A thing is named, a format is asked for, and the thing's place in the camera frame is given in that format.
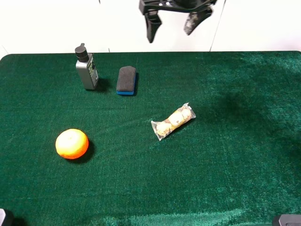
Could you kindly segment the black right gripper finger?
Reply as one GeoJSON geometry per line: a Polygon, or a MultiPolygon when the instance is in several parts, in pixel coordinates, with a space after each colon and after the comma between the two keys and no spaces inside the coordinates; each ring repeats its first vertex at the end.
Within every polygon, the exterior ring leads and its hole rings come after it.
{"type": "Polygon", "coordinates": [[[200,8],[190,8],[189,10],[189,15],[184,24],[184,31],[187,35],[191,35],[191,33],[213,13],[211,5],[205,5],[200,8]]]}
{"type": "Polygon", "coordinates": [[[158,11],[149,11],[144,14],[144,17],[147,29],[147,39],[149,43],[152,43],[158,28],[162,25],[162,22],[158,16],[158,11]]]}

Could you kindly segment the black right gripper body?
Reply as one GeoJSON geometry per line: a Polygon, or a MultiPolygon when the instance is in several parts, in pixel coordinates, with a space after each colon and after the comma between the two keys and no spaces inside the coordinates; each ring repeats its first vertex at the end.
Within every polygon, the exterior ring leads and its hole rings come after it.
{"type": "Polygon", "coordinates": [[[216,2],[216,0],[140,0],[139,10],[143,15],[160,10],[181,13],[201,12],[210,9],[216,2]]]}

